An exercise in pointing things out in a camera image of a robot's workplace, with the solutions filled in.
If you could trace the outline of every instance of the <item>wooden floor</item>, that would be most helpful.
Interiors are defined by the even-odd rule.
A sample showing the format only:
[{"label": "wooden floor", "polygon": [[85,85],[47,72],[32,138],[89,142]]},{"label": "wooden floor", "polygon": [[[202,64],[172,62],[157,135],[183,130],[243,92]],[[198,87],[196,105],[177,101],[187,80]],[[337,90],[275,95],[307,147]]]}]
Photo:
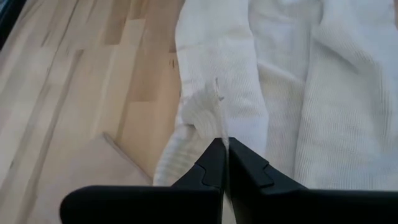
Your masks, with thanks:
[{"label": "wooden floor", "polygon": [[180,94],[183,0],[28,0],[0,53],[0,223],[107,132],[152,176]]}]

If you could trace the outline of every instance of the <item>wood grain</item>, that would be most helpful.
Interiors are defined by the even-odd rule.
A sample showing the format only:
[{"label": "wood grain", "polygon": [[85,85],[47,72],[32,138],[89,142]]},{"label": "wood grain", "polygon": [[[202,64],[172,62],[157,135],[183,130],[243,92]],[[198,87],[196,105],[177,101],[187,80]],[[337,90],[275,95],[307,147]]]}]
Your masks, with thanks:
[{"label": "wood grain", "polygon": [[179,99],[181,5],[27,1],[0,53],[0,223],[25,223],[35,195],[102,132],[153,175]]}]

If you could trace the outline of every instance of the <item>white towel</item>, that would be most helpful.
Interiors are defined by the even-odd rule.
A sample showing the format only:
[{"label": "white towel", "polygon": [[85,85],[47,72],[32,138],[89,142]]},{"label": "white towel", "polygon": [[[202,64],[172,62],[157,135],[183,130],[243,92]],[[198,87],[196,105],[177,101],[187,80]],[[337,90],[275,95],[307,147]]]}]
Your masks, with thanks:
[{"label": "white towel", "polygon": [[226,134],[310,188],[398,189],[392,0],[186,0],[176,44],[182,98],[155,185]]}]

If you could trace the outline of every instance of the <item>black plastic object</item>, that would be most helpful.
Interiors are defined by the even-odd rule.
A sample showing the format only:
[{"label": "black plastic object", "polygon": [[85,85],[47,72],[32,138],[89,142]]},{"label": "black plastic object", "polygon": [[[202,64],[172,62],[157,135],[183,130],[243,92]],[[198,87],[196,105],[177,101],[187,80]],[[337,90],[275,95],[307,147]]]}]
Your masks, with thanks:
[{"label": "black plastic object", "polygon": [[397,223],[398,193],[310,190],[238,140],[229,142],[231,198],[237,223]]},{"label": "black plastic object", "polygon": [[26,0],[5,0],[0,11],[0,50],[14,27],[25,2]]},{"label": "black plastic object", "polygon": [[226,149],[215,139],[171,187],[85,187],[62,202],[63,224],[221,223]]},{"label": "black plastic object", "polygon": [[[229,139],[229,188],[237,224],[397,223],[397,192],[310,190]],[[87,187],[61,205],[63,224],[221,223],[226,150],[215,139],[171,187]]]}]

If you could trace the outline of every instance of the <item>white cloth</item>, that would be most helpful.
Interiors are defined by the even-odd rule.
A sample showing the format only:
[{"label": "white cloth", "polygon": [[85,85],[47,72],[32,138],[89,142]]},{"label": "white cloth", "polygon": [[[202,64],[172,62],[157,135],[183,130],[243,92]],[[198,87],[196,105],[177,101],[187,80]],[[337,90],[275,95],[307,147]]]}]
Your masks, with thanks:
[{"label": "white cloth", "polygon": [[226,134],[310,188],[398,189],[392,0],[186,0],[176,45],[182,97],[155,185]]}]

